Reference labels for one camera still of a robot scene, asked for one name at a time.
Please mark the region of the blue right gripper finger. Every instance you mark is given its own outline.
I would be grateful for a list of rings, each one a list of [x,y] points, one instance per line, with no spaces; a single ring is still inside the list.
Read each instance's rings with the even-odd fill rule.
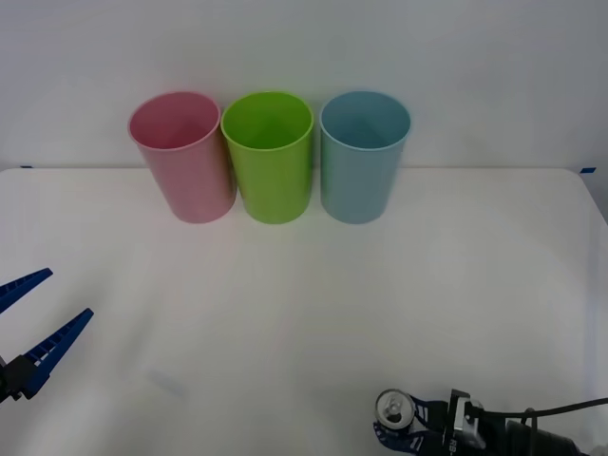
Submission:
[[[385,448],[409,455],[419,456],[425,441],[429,437],[428,431],[408,432],[403,429],[390,429],[384,426],[374,426],[374,434],[378,442]]]
[[[448,412],[448,402],[435,400],[425,401],[411,396],[414,405],[414,415],[419,421],[445,421]]]

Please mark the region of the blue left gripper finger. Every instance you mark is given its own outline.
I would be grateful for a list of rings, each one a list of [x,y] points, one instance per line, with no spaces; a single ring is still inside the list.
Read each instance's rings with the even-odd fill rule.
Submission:
[[[53,272],[49,268],[45,268],[1,285],[0,313],[2,314],[24,295],[32,291],[35,287],[40,285],[52,275]]]
[[[85,309],[63,327],[4,366],[4,399],[31,399],[49,379],[94,312]]]

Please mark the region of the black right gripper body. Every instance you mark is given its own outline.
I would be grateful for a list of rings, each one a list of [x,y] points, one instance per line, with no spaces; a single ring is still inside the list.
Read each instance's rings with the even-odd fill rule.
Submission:
[[[428,418],[427,428],[426,455],[485,455],[487,440],[481,434],[478,418]]]

